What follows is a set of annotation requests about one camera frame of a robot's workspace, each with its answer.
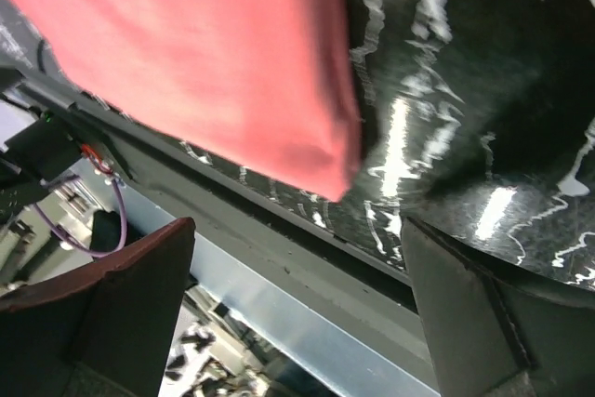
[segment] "gray metal frame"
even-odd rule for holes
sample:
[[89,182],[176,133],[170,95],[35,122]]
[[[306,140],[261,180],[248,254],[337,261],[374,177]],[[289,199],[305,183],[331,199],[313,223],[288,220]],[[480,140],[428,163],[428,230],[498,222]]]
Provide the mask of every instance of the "gray metal frame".
[[[107,207],[111,189],[76,170]],[[172,184],[184,177],[172,174]],[[192,274],[278,349],[344,396],[431,396],[436,381],[417,315],[267,225],[193,185],[188,206],[162,192],[123,189],[132,224],[152,232],[191,216]]]
[[364,253],[362,250],[352,246],[345,241],[339,241],[332,234],[317,227],[313,223],[307,221],[296,214],[283,209],[281,206],[273,203],[266,197],[263,197],[258,192],[246,188],[239,182],[229,179],[225,175],[212,169],[210,166],[204,165],[191,157],[183,151],[174,151],[169,143],[155,136],[143,126],[135,126],[127,121],[122,116],[106,111],[103,106],[99,105],[93,99],[89,99],[80,93],[74,91],[70,86],[62,84],[55,79],[52,79],[44,74],[27,68],[24,64],[9,58],[7,55],[0,53],[0,66],[6,65],[14,67],[27,77],[27,89],[29,93],[34,93],[39,96],[38,100],[43,99],[46,105],[51,104],[53,108],[61,108],[64,113],[68,111],[73,112],[80,118],[88,115],[94,118],[97,123],[102,123],[104,126],[111,128],[110,132],[121,132],[126,135],[127,139],[138,139],[145,144],[151,146],[155,150],[167,154],[172,160],[185,165],[193,171],[204,176],[206,179],[215,181],[217,184],[223,186],[230,191],[242,196],[246,200],[253,202],[258,207],[266,209],[273,214],[279,215],[284,220],[290,222],[295,227],[299,227],[321,239],[328,245],[332,245],[339,250],[347,252],[353,258],[364,262],[375,269],[382,271],[384,274],[400,281],[403,284],[409,285],[409,279],[406,274],[397,271],[387,265],[385,262]]

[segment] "pink cloth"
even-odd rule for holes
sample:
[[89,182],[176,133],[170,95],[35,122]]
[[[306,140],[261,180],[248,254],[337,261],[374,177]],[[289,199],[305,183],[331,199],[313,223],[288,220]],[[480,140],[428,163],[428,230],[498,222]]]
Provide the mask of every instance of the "pink cloth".
[[13,0],[79,86],[338,200],[359,167],[344,0]]

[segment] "black marbled surface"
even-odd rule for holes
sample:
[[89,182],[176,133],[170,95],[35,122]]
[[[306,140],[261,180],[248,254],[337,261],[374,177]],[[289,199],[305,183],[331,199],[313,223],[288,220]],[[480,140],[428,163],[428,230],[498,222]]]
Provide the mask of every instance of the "black marbled surface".
[[340,204],[180,149],[395,269],[409,214],[595,289],[594,2],[348,0],[365,137],[379,137]]

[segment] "purple wire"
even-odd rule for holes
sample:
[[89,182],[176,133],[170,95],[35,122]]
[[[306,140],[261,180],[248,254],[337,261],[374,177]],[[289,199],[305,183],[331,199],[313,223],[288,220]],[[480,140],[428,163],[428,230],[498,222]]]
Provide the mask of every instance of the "purple wire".
[[[58,182],[56,188],[62,186],[70,181],[74,181],[76,179],[66,178],[62,182]],[[126,218],[126,209],[124,207],[124,199],[122,198],[122,193],[120,192],[120,188],[118,187],[118,183],[116,179],[112,179],[112,187],[113,192],[115,193],[115,198],[118,203],[118,208],[120,211],[120,241],[116,248],[108,253],[103,253],[100,251],[89,250],[85,246],[83,246],[80,242],[78,242],[74,237],[72,237],[66,230],[62,229],[61,227],[54,224],[47,214],[39,207],[39,204],[33,204],[33,209],[39,214],[39,217],[46,223],[49,229],[61,239],[61,241],[65,242],[68,245],[72,245],[77,250],[80,250],[94,258],[105,258],[106,256],[110,255],[111,253],[121,250],[126,246],[126,237],[128,233],[128,225],[127,225],[127,218]]]

